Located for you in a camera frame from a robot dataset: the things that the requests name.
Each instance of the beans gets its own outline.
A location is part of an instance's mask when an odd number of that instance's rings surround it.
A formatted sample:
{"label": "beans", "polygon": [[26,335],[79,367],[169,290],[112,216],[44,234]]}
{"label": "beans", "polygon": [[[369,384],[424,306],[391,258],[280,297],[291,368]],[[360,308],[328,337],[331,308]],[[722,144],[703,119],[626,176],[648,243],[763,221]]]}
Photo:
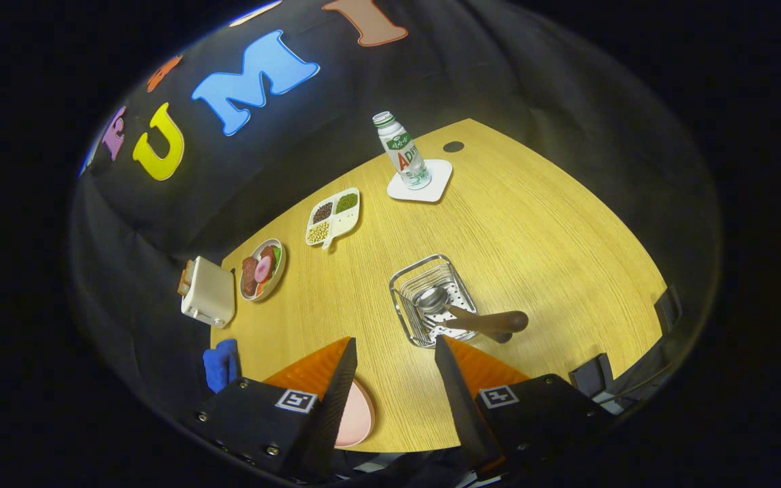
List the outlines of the beans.
{"label": "beans", "polygon": [[332,201],[329,201],[329,203],[325,203],[321,207],[319,207],[319,209],[315,211],[315,216],[313,216],[313,224],[321,222],[322,220],[329,217],[331,215],[331,207],[333,206],[334,203],[332,203]]}
{"label": "beans", "polygon": [[322,222],[319,225],[309,229],[309,241],[312,244],[325,240],[327,237],[327,229],[331,226],[329,222]]}
{"label": "beans", "polygon": [[356,204],[357,204],[357,194],[350,192],[350,194],[342,195],[341,197],[339,197],[336,213],[338,214],[339,212],[348,210],[349,208],[354,207]]}

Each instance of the blue cloth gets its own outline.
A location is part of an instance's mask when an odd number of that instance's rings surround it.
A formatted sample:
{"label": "blue cloth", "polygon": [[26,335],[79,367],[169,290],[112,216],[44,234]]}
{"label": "blue cloth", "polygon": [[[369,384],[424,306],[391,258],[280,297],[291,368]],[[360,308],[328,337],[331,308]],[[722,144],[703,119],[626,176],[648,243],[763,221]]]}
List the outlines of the blue cloth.
{"label": "blue cloth", "polygon": [[204,351],[204,369],[207,370],[207,386],[213,392],[221,392],[228,383],[239,377],[237,340],[225,339],[215,349]]}

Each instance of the white coaster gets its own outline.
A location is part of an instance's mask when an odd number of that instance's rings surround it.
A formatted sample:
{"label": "white coaster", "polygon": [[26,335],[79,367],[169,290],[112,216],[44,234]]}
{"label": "white coaster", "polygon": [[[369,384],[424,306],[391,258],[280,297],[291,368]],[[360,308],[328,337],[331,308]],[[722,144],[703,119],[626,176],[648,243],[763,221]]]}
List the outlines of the white coaster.
{"label": "white coaster", "polygon": [[449,161],[443,159],[425,159],[424,164],[433,177],[429,185],[418,190],[409,190],[403,184],[403,178],[396,173],[388,183],[388,196],[397,200],[439,201],[447,188],[453,167]]}

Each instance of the wooden table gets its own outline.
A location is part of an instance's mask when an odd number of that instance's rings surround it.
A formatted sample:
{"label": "wooden table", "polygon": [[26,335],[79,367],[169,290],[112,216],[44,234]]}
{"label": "wooden table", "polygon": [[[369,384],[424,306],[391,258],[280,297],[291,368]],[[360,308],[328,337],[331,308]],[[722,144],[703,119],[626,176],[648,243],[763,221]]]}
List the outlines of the wooden table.
{"label": "wooden table", "polygon": [[[444,152],[452,141],[465,148]],[[288,252],[273,294],[246,302],[237,293],[235,318],[212,331],[211,346],[237,339],[244,376],[263,380],[334,340],[357,338],[357,379],[375,401],[377,424],[353,451],[460,444],[434,350],[410,345],[388,293],[395,272],[431,254],[452,260],[480,313],[529,315],[529,328],[507,344],[483,336],[469,344],[530,376],[567,376],[599,352],[607,352],[619,375],[661,336],[653,308],[666,288],[659,270],[588,189],[473,120],[416,143],[425,158],[454,166],[438,203],[388,197],[394,172],[382,153],[281,214],[222,263],[239,271],[269,238]],[[307,246],[310,210],[350,186],[361,192],[359,224],[328,252]]]}

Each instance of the wire basket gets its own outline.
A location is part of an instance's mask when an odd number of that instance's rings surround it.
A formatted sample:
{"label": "wire basket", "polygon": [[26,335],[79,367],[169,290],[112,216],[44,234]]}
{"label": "wire basket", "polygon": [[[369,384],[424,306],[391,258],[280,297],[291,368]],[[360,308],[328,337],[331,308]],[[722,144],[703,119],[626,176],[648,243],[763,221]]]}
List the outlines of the wire basket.
{"label": "wire basket", "polygon": [[477,336],[475,331],[441,325],[444,321],[455,319],[451,312],[424,313],[416,308],[418,298],[432,287],[444,288],[450,305],[459,306],[469,312],[478,312],[466,285],[447,256],[433,254],[419,260],[390,278],[390,297],[409,342],[413,346],[433,348],[436,346],[437,336],[449,336],[457,340],[469,340]]}

